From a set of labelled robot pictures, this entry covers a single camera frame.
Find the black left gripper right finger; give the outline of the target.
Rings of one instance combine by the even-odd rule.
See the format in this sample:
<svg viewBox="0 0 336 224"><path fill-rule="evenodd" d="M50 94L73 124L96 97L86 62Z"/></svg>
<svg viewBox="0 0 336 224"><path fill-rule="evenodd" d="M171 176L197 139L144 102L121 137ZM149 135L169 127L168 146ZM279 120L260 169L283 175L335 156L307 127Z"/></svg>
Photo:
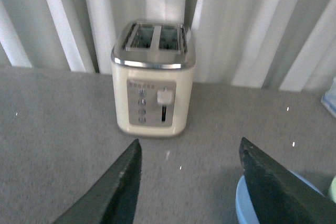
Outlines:
<svg viewBox="0 0 336 224"><path fill-rule="evenodd" d="M243 137L240 162L260 223L335 223L335 203Z"/></svg>

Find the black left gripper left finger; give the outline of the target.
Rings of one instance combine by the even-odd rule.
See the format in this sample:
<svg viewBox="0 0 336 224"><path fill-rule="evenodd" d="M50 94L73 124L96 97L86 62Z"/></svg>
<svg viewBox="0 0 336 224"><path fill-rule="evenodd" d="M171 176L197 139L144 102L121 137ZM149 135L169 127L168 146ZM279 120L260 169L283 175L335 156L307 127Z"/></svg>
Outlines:
<svg viewBox="0 0 336 224"><path fill-rule="evenodd" d="M54 223L133 223L141 170L142 148L136 139Z"/></svg>

